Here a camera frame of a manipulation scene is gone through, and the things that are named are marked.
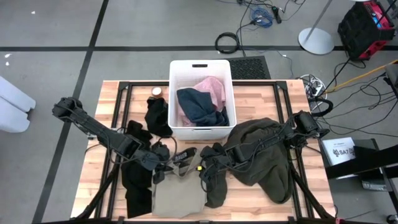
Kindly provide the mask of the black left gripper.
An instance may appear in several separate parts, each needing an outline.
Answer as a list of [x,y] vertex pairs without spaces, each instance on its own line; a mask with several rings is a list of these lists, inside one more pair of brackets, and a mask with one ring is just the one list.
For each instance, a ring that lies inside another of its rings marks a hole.
[[[136,151],[136,161],[147,170],[154,170],[159,164],[167,163],[170,160],[170,150],[166,145],[158,145],[154,151]],[[174,170],[174,164],[163,164],[160,171],[155,171],[152,176],[153,184],[159,184],[165,179],[164,172]]]

